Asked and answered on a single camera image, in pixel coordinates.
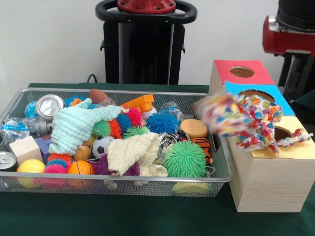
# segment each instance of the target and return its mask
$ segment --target colorful crinkle paper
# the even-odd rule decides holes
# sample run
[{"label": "colorful crinkle paper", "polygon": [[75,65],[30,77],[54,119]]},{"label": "colorful crinkle paper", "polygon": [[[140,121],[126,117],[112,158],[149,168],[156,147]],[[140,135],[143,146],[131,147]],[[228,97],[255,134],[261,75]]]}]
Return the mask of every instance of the colorful crinkle paper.
[{"label": "colorful crinkle paper", "polygon": [[274,123],[282,117],[282,109],[275,103],[258,95],[238,97],[230,93],[206,97],[195,108],[201,121],[213,133],[226,137],[236,136],[236,144],[245,151],[271,148],[279,153],[277,146],[291,146],[308,141],[313,134],[296,130],[290,138],[275,140]]}]

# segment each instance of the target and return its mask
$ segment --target red robot part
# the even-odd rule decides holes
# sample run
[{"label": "red robot part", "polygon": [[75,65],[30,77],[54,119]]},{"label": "red robot part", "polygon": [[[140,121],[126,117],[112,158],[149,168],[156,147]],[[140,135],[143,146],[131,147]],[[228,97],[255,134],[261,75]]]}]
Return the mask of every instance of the red robot part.
[{"label": "red robot part", "polygon": [[118,0],[117,7],[134,13],[159,14],[174,11],[176,3],[174,0]]},{"label": "red robot part", "polygon": [[272,31],[269,29],[269,16],[264,22],[262,38],[262,46],[266,53],[283,55],[311,52],[311,56],[315,56],[314,34]]}]

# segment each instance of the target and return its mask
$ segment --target green tablecloth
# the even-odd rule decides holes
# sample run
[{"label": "green tablecloth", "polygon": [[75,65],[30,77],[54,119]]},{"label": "green tablecloth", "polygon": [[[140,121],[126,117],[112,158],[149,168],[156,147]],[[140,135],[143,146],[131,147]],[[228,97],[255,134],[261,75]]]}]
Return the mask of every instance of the green tablecloth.
[{"label": "green tablecloth", "polygon": [[[208,91],[207,86],[30,87]],[[215,198],[0,193],[0,235],[314,236],[315,187],[301,213],[237,213],[228,184]]]}]

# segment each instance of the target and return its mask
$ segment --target black handle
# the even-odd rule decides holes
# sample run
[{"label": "black handle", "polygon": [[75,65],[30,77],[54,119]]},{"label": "black handle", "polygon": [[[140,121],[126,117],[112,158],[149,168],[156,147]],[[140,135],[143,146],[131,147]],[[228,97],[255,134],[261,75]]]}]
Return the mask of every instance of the black handle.
[{"label": "black handle", "polygon": [[95,14],[105,22],[147,23],[161,22],[165,24],[188,24],[196,20],[197,9],[190,3],[177,0],[176,9],[185,13],[138,14],[125,11],[108,11],[117,7],[117,0],[105,0],[96,5]]}]

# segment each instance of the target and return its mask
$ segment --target stacked wooden boxes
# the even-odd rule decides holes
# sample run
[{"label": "stacked wooden boxes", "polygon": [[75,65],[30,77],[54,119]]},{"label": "stacked wooden boxes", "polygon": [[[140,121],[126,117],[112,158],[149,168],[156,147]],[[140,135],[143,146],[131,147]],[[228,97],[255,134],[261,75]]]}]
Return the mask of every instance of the stacked wooden boxes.
[{"label": "stacked wooden boxes", "polygon": [[[270,76],[257,61],[214,61],[209,94],[258,94],[283,108],[275,123],[275,139],[304,128]],[[315,180],[315,143],[312,140],[279,147],[279,156],[266,148],[245,152],[229,139],[234,174],[231,192],[238,212],[300,212]]]}]

